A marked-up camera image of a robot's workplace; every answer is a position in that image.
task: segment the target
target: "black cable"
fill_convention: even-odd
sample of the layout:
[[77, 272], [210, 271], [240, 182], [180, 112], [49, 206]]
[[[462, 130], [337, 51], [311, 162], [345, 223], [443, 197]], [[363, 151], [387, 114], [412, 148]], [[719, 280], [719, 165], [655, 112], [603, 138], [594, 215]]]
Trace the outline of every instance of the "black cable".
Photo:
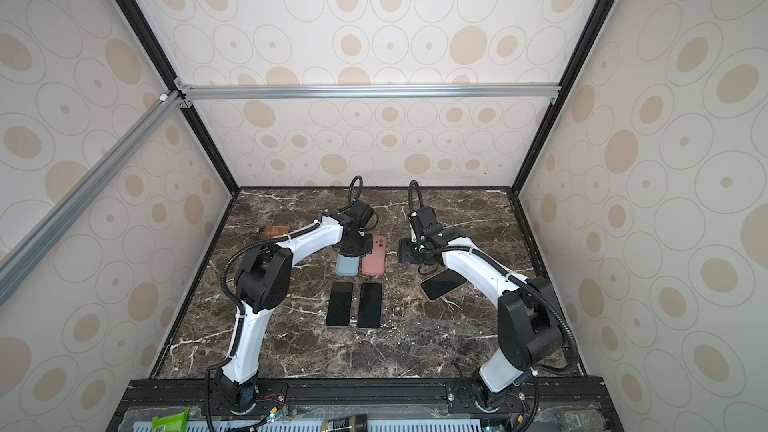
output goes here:
[[466, 377], [464, 377], [464, 372], [462, 372], [462, 367], [458, 364], [458, 361], [454, 360], [453, 362], [451, 362], [451, 364], [453, 365], [454, 368], [456, 368], [456, 371], [458, 372], [458, 382], [459, 383], [464, 382], [464, 387], [466, 387], [469, 392], [472, 392], [474, 394], [475, 392], [472, 390], [471, 387], [469, 387], [469, 382], [467, 382]]
[[[243, 305], [243, 301], [241, 301], [230, 290], [229, 286], [226, 284], [226, 280], [229, 275], [230, 268], [232, 267], [233, 264], [235, 264], [235, 261], [241, 256], [243, 256], [245, 253], [255, 249], [256, 247], [261, 247], [262, 245], [277, 244], [278, 242], [284, 242], [286, 240], [289, 240], [290, 238], [299, 237], [301, 235], [312, 232], [313, 230], [317, 229], [319, 226], [320, 226], [320, 220], [318, 219], [314, 224], [312, 224], [312, 226], [300, 228], [299, 230], [295, 231], [292, 234], [280, 235], [278, 237], [272, 237], [272, 238], [265, 238], [264, 240], [253, 242], [241, 248], [240, 250], [238, 250], [234, 255], [232, 255], [232, 257], [230, 257], [228, 261], [226, 261], [226, 264], [224, 264], [224, 267], [219, 272], [219, 288], [221, 289], [221, 292], [224, 294], [224, 296], [237, 306], [238, 315], [245, 315], [245, 305]], [[210, 432], [216, 432], [214, 429], [214, 422], [210, 418], [210, 372], [212, 370], [222, 368], [223, 366], [227, 365], [230, 362], [230, 360], [232, 360], [232, 352], [234, 350], [237, 350], [237, 346], [240, 343], [240, 336], [242, 335], [242, 333], [243, 333], [243, 319], [237, 318], [235, 323], [234, 338], [232, 340], [232, 345], [230, 346], [229, 350], [226, 352], [226, 359], [216, 365], [212, 365], [205, 369], [206, 424]]]
[[371, 230], [379, 226], [380, 217], [379, 217], [379, 213], [376, 211], [375, 208], [373, 209], [373, 215], [376, 216], [376, 222], [374, 222], [373, 225], [370, 227], [361, 228], [360, 232], [370, 232]]
[[[359, 185], [359, 186], [357, 187], [357, 189], [356, 189], [356, 191], [357, 191], [357, 195], [355, 196], [355, 198], [354, 198], [354, 199], [352, 199], [352, 188], [355, 186], [355, 182], [356, 182], [356, 181], [360, 181], [360, 185]], [[347, 200], [349, 200], [350, 202], [353, 202], [353, 201], [357, 200], [358, 198], [360, 198], [360, 195], [361, 195], [361, 194], [362, 194], [362, 177], [360, 177], [360, 176], [355, 176], [355, 177], [352, 179], [352, 181], [350, 182], [350, 187], [349, 187], [349, 188], [346, 190], [346, 198], [347, 198]]]
[[263, 419], [259, 420], [254, 425], [246, 425], [243, 427], [237, 427], [236, 429], [228, 429], [226, 432], [254, 432], [257, 428], [266, 424], [268, 417], [269, 416], [265, 416]]
[[533, 407], [531, 408], [531, 412], [528, 413], [527, 418], [523, 419], [522, 424], [519, 424], [520, 428], [513, 427], [512, 432], [525, 432], [526, 430], [528, 430], [529, 427], [531, 427], [531, 424], [533, 423], [534, 418], [536, 418], [536, 413], [538, 412], [538, 401], [539, 401], [538, 379], [534, 378], [533, 379]]
[[[355, 182], [360, 182], [360, 184], [355, 187]], [[352, 198], [352, 190], [356, 191], [356, 194], [354, 198]], [[355, 176], [352, 181], [350, 182], [350, 187], [347, 189], [347, 205], [340, 208], [339, 212], [343, 212], [350, 208], [355, 200], [360, 198], [360, 195], [362, 194], [362, 177]], [[418, 200], [421, 201], [421, 192], [418, 193]], [[370, 230], [373, 230], [375, 226], [379, 225], [379, 213], [376, 212], [376, 210], [373, 211], [376, 214], [376, 224], [370, 228]], [[278, 237], [272, 237], [272, 238], [266, 238], [264, 240], [259, 240], [256, 242], [253, 242], [249, 245], [246, 245], [245, 247], [238, 250], [228, 261], [226, 261], [226, 264], [224, 264], [224, 267], [221, 269], [221, 272], [219, 272], [219, 287], [221, 288], [222, 293], [226, 298], [228, 298], [230, 301], [232, 301], [237, 306], [237, 313], [238, 315], [245, 315], [245, 306], [243, 305], [243, 301], [241, 301], [229, 288], [229, 286], [226, 284], [227, 277], [229, 275], [230, 268], [235, 263], [235, 261], [243, 256], [248, 251], [251, 251], [255, 249], [256, 247], [261, 247], [262, 245], [269, 245], [269, 244], [277, 244], [278, 242], [284, 242], [286, 240], [289, 240], [291, 238], [299, 237], [301, 235], [307, 234], [309, 232], [312, 232], [313, 230], [316, 230], [320, 227], [320, 221], [322, 220], [322, 213], [318, 216], [318, 219], [315, 221], [312, 226], [306, 227], [306, 228], [300, 228], [299, 230], [288, 234], [288, 235], [280, 235]], [[212, 370], [216, 370], [219, 368], [222, 368], [223, 366], [227, 365], [230, 360], [232, 360], [232, 352], [234, 350], [237, 350], [237, 346], [240, 344], [240, 336], [243, 333], [243, 319], [237, 318], [235, 323], [235, 330], [234, 330], [234, 338], [232, 340], [232, 345], [230, 346], [229, 350], [226, 352], [226, 359], [222, 362], [212, 365], [205, 369], [205, 408], [206, 408], [206, 424], [208, 426], [209, 432], [216, 432], [214, 430], [214, 422], [210, 418], [210, 372]], [[259, 427], [261, 425], [264, 425], [266, 423], [266, 418], [262, 420], [262, 422], [256, 424], [255, 426], [248, 426], [248, 427], [242, 427], [240, 429], [236, 430], [242, 430], [242, 431], [250, 431], [253, 432], [253, 430], [256, 429], [256, 427]]]
[[575, 372], [578, 369], [578, 346], [576, 344], [576, 336], [574, 335], [573, 331], [571, 330], [571, 326], [568, 325], [568, 322], [565, 321], [565, 318], [560, 313], [560, 311], [550, 303], [538, 290], [531, 287], [530, 285], [526, 284], [519, 278], [515, 277], [513, 274], [510, 274], [507, 276], [507, 269], [505, 269], [501, 264], [496, 262], [493, 257], [486, 254], [482, 250], [474, 247], [468, 247], [466, 245], [448, 245], [447, 247], [441, 247], [441, 248], [433, 248], [433, 249], [422, 249], [420, 252], [421, 254], [429, 255], [429, 254], [442, 254], [443, 252], [452, 252], [452, 251], [461, 251], [461, 252], [469, 252], [470, 254], [475, 254], [484, 261], [486, 261], [488, 264], [491, 265], [491, 267], [494, 267], [496, 272], [501, 274], [502, 276], [505, 276], [508, 278], [510, 282], [517, 285], [519, 288], [521, 288], [523, 291], [525, 291], [527, 294], [531, 295], [538, 303], [544, 306], [544, 308], [547, 309], [547, 311], [552, 314], [554, 317], [554, 320], [558, 323], [558, 328], [560, 328], [560, 331], [563, 334], [563, 337], [565, 337], [565, 341], [568, 343], [568, 348], [571, 352], [570, 357], [568, 357], [568, 362], [566, 363], [565, 367], [563, 368], [554, 368], [549, 367], [547, 365], [534, 365], [531, 366], [529, 370], [523, 374], [523, 376], [520, 377], [521, 380], [526, 379], [533, 369], [536, 370], [544, 370], [546, 372], [549, 372], [553, 375], [560, 375], [560, 376], [568, 376], [571, 375], [573, 372]]
[[[360, 181], [360, 185], [358, 187], [355, 187], [355, 182], [358, 182], [358, 181]], [[357, 192], [354, 198], [352, 198], [353, 189]], [[346, 200], [347, 200], [346, 206], [341, 207], [339, 209], [339, 212], [344, 212], [345, 210], [350, 208], [352, 204], [355, 202], [355, 200], [360, 198], [360, 195], [362, 195], [362, 177], [355, 176], [350, 182], [350, 187], [346, 190]]]
[[408, 210], [410, 210], [411, 214], [413, 214], [415, 211], [415, 209], [413, 208], [413, 191], [414, 190], [416, 190], [416, 194], [418, 195], [418, 206], [419, 207], [424, 206], [424, 197], [422, 197], [422, 188], [416, 180], [411, 180], [411, 183], [408, 184]]
[[424, 264], [419, 264], [419, 265], [418, 265], [418, 269], [416, 270], [416, 271], [417, 271], [417, 273], [418, 273], [419, 275], [423, 276], [423, 277], [426, 277], [426, 276], [428, 276], [428, 275], [432, 275], [432, 274], [434, 274], [434, 273], [437, 271], [437, 269], [439, 269], [439, 268], [440, 268], [440, 264], [435, 264], [435, 268], [434, 268], [434, 269], [432, 269], [431, 271], [428, 271], [428, 272], [422, 272], [422, 266], [423, 266], [423, 265], [424, 265]]

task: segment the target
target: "circle pattern wallpaper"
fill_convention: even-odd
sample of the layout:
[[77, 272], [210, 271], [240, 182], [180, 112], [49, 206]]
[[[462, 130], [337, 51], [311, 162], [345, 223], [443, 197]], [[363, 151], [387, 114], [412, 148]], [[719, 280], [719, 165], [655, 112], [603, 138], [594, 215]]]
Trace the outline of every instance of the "circle pattern wallpaper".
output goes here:
[[596, 0], [143, 0], [189, 84], [557, 82]]
[[164, 87], [110, 0], [0, 0], [0, 261]]
[[182, 124], [168, 115], [2, 305], [0, 428], [103, 430], [148, 376], [229, 200]]
[[766, 0], [619, 0], [522, 201], [626, 430], [762, 430]]
[[549, 98], [196, 103], [241, 186], [506, 186]]

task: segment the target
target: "green package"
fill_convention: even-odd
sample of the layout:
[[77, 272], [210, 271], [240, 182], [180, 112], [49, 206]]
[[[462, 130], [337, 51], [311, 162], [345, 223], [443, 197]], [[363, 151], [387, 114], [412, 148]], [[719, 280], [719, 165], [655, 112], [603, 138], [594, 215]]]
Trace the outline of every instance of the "green package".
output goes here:
[[189, 409], [167, 417], [152, 419], [152, 432], [184, 432], [187, 427]]

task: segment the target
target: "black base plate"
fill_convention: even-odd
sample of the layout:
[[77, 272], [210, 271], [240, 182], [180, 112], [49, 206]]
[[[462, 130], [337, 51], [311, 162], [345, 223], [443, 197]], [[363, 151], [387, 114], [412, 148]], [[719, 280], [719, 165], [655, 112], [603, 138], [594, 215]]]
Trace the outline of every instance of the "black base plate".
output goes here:
[[[410, 379], [258, 379], [258, 397], [282, 394], [289, 409], [314, 408], [323, 405], [376, 408], [378, 406], [423, 405], [429, 410], [448, 408], [448, 417], [494, 419], [495, 424], [506, 423], [508, 412], [519, 412], [520, 403], [512, 396], [494, 413], [485, 413], [475, 406], [475, 399], [458, 386], [460, 378]], [[600, 378], [573, 377], [540, 379], [542, 409], [547, 404], [599, 404], [603, 414], [612, 421], [614, 432], [623, 432], [608, 390]], [[523, 384], [522, 391], [533, 394], [531, 384]], [[454, 400], [448, 399], [453, 394]], [[132, 380], [118, 404], [107, 432], [117, 432], [123, 415], [130, 408], [192, 407], [205, 410], [205, 379], [186, 380]], [[256, 408], [244, 416], [233, 414], [230, 405], [211, 384], [211, 414], [222, 420], [258, 420], [272, 409], [275, 402], [258, 402]]]
[[477, 405], [475, 395], [467, 388], [466, 382], [458, 380], [446, 383], [446, 396], [448, 397], [448, 412], [451, 414], [514, 414], [522, 413], [522, 402], [514, 397], [509, 397], [499, 408], [495, 410], [483, 410]]

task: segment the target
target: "red wire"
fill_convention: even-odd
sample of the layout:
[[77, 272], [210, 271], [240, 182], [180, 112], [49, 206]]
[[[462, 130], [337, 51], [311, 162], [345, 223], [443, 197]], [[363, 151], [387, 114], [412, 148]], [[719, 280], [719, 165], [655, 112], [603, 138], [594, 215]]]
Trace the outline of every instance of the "red wire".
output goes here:
[[516, 398], [517, 400], [520, 400], [520, 403], [521, 403], [521, 404], [523, 404], [523, 412], [525, 412], [525, 408], [526, 408], [526, 407], [525, 407], [525, 402], [523, 401], [523, 399], [521, 399], [520, 397], [518, 397], [518, 396], [517, 396], [517, 395], [515, 395], [515, 394], [510, 394], [510, 393], [507, 393], [507, 395], [511, 395], [511, 396], [513, 396], [514, 398]]
[[274, 400], [274, 399], [256, 399], [256, 402], [264, 402], [264, 401], [267, 401], [267, 400], [270, 400], [270, 401], [272, 401], [272, 402], [274, 402], [276, 404], [285, 405], [284, 402], [280, 402], [279, 400]]

